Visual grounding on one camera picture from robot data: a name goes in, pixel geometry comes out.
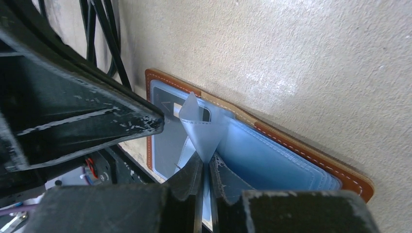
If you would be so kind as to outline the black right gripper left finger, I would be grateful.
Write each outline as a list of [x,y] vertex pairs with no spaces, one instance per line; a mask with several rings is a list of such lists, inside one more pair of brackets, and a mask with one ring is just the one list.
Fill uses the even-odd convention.
[[194,153],[166,182],[48,190],[27,233],[199,233],[203,162]]

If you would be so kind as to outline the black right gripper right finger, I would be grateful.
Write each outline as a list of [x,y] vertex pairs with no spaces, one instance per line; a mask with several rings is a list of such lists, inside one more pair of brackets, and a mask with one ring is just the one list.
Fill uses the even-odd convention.
[[255,190],[219,155],[209,162],[215,233],[377,233],[365,202],[352,191]]

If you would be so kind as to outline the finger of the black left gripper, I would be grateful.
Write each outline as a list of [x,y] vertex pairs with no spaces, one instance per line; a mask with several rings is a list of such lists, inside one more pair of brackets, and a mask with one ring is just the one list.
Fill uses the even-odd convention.
[[61,40],[39,5],[0,3],[3,200],[37,196],[64,163],[164,127],[162,111],[132,91],[111,1],[80,1],[86,56]]

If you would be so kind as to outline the brown leather card holder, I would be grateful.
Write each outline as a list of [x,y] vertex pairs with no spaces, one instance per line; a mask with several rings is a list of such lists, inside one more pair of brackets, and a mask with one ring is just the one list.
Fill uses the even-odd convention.
[[[181,168],[195,152],[215,152],[253,189],[343,189],[357,193],[364,201],[373,196],[369,178],[238,106],[157,69],[147,69],[145,78],[150,103],[151,82],[155,80],[189,94],[179,112],[187,133]],[[150,145],[148,138],[147,166],[152,170]]]

